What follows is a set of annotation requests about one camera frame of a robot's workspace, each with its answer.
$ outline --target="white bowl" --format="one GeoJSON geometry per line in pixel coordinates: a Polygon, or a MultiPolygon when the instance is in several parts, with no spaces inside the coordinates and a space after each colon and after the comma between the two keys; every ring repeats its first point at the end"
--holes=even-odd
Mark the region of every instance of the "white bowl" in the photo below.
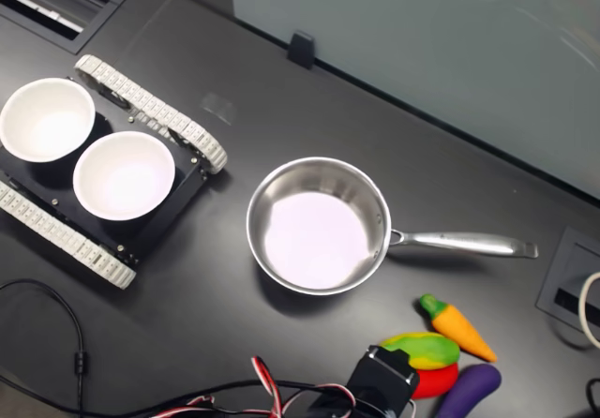
{"type": "Polygon", "coordinates": [[[15,157],[51,162],[79,148],[94,126],[94,101],[67,79],[24,85],[0,112],[0,141],[15,157]]]}
{"type": "Polygon", "coordinates": [[[125,221],[163,202],[174,178],[175,162],[164,143],[141,132],[116,132],[83,152],[73,189],[90,214],[125,221]]]}

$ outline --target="wall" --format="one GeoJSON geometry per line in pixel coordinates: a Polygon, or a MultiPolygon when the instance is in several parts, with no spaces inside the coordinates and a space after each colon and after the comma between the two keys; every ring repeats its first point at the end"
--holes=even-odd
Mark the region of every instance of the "wall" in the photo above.
{"type": "Polygon", "coordinates": [[[233,0],[235,16],[600,198],[600,0],[233,0]]]}

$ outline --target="pan handle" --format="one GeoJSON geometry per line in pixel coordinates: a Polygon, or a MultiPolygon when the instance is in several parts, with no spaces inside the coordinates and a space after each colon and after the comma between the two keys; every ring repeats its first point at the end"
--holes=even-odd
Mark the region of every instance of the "pan handle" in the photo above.
{"type": "Polygon", "coordinates": [[[525,243],[515,238],[478,232],[420,232],[408,233],[392,230],[398,237],[395,245],[434,246],[445,249],[500,257],[524,257],[536,259],[538,256],[535,243],[525,243]]]}

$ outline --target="table surface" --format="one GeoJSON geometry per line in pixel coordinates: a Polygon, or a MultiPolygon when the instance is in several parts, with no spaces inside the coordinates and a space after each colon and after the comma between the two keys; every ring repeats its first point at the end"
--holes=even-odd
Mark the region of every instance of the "table surface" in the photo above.
{"type": "MultiPolygon", "coordinates": [[[[79,56],[4,19],[0,36],[0,103],[26,82],[73,75],[79,56]]],[[[229,153],[225,172],[204,186],[126,291],[61,259],[1,214],[0,281],[47,282],[82,321],[91,353],[88,408],[128,411],[248,379],[253,354],[279,379],[344,382],[369,344],[427,329],[413,303],[432,292],[458,306],[499,356],[501,390],[470,416],[588,416],[584,385],[598,375],[600,351],[534,304],[564,229],[600,238],[600,210],[326,71],[292,64],[199,0],[127,0],[84,53],[194,117],[229,153]],[[229,104],[229,123],[203,109],[207,97],[229,104]],[[540,257],[396,248],[354,291],[287,293],[252,259],[246,209],[266,174],[308,156],[366,172],[400,230],[506,234],[536,242],[540,257]]],[[[100,112],[114,107],[95,99],[100,112]]],[[[74,403],[75,336],[57,307],[37,292],[7,291],[0,335],[0,366],[74,403]]],[[[461,366],[476,363],[461,355],[461,366]]],[[[226,403],[265,400],[254,390],[227,395],[226,403]]],[[[419,401],[417,416],[430,416],[435,404],[419,401]]]]}

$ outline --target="plastic toy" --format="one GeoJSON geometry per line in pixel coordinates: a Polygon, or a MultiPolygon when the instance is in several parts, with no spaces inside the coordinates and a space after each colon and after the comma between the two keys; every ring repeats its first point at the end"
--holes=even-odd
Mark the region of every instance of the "plastic toy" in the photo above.
{"type": "Polygon", "coordinates": [[[456,307],[438,301],[432,294],[424,294],[420,302],[431,316],[431,324],[440,334],[456,341],[466,352],[488,362],[498,360],[494,351],[456,307]]]}
{"type": "Polygon", "coordinates": [[[493,365],[469,366],[443,400],[436,418],[464,418],[479,402],[495,392],[502,376],[493,365]]]}
{"type": "Polygon", "coordinates": [[[442,369],[417,369],[419,384],[412,394],[412,399],[443,395],[450,390],[458,379],[458,364],[442,369]]]}
{"type": "Polygon", "coordinates": [[[411,332],[383,341],[389,351],[403,350],[409,354],[409,364],[416,369],[446,368],[460,356],[458,344],[435,332],[411,332]]]}

